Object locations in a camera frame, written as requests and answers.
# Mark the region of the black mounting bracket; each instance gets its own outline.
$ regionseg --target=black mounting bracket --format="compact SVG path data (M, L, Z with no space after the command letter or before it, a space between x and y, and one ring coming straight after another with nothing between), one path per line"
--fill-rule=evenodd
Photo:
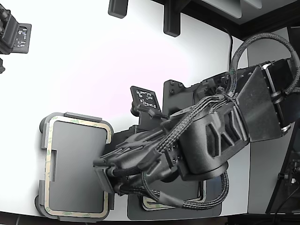
M191 0L166 0L164 33L173 37L180 35L180 13ZM110 0L108 14L124 18L127 14L128 0Z
M110 0L108 14L123 19L127 15L128 0Z
M166 0L164 33L173 37L180 35L180 13L191 0Z

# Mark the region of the robotic hand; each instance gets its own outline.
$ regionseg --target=robotic hand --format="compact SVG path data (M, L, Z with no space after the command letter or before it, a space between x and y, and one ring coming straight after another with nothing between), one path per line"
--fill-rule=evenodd
M292 58L237 69L254 41L274 39ZM163 205L206 210L224 201L229 190L227 160L250 142L280 138L299 117L300 60L282 37L263 33L236 51L230 71L190 88L164 84L163 113L155 93L131 87L131 112L139 125L114 135L107 154L94 161L101 187L109 193L147 196ZM162 180L207 180L221 176L222 191L210 202L188 202L151 190Z
M28 53L31 24L18 23L10 10L0 4L0 54ZM0 74L5 71L0 59Z

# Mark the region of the black cable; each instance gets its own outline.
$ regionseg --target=black cable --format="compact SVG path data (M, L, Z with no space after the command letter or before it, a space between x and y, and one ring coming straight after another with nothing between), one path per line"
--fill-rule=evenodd
M230 38L230 45L229 45L229 64L228 64L228 70L230 69L230 64L232 61L232 57L233 57L233 36L231 35L231 33L225 28L225 27L221 27L223 29L224 32L226 32ZM193 93L193 105L195 105L195 99L196 99L196 94L197 91L200 87L200 84L198 85L198 87L194 90Z
M255 41L261 40L261 39L272 39L280 42L283 44L291 53L292 58L295 62L296 66L296 76L293 80L293 82L290 84L289 87L287 87L284 92L285 94L289 95L292 90L296 87L297 82L300 78L300 59L294 50L293 46L285 40L283 37L277 35L277 34L271 34L271 33L260 33L260 34L255 34L252 37L248 38L235 52L232 62L230 64L230 83L227 87L226 93L229 96L233 96L236 90L236 84L237 84L237 69L238 69L238 63L240 60L240 57L242 56L243 52Z
M287 202L287 200L289 200L300 188L300 184L299 182L297 181L297 184L298 184L298 187L296 188L296 190L294 190L281 204L280 206L278 207L278 209L276 210L275 214L274 214L274 217L273 217L273 224L275 224L275 220L276 220L276 216L279 212L279 210L281 209L281 207Z
M127 169L114 169L112 173L116 177L125 177L139 174L141 170L137 166L133 166Z
M231 33L225 27L222 27L222 29L228 34L228 36L230 38L229 65L228 65L228 70L229 70L230 69L230 64L231 64L231 61L232 61L232 55L233 55L233 36L231 35Z

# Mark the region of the black clamp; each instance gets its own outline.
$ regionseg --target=black clamp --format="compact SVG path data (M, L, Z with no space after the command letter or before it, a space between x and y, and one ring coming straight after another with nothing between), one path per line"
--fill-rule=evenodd
M0 59L0 74L2 74L5 71L5 68L3 67L3 60Z
M180 14L191 0L166 0L164 33L172 37L180 35ZM108 14L117 18L127 15L128 0L110 0Z

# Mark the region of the white table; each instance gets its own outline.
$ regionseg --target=white table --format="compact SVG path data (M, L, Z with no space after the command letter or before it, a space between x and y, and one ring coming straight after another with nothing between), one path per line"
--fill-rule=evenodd
M181 35L163 33L163 6L129 1L124 19L109 0L2 0L20 23L31 23L30 52L3 56L0 75L0 211L39 216L44 179L40 121L53 112L102 117L115 132L137 124L130 86L156 92L173 79L186 87L227 70L227 34L182 15ZM234 50L241 41L234 41ZM240 66L248 65L247 55ZM222 215L247 212L249 147L229 162L230 192ZM127 197L116 197L107 220L128 220Z

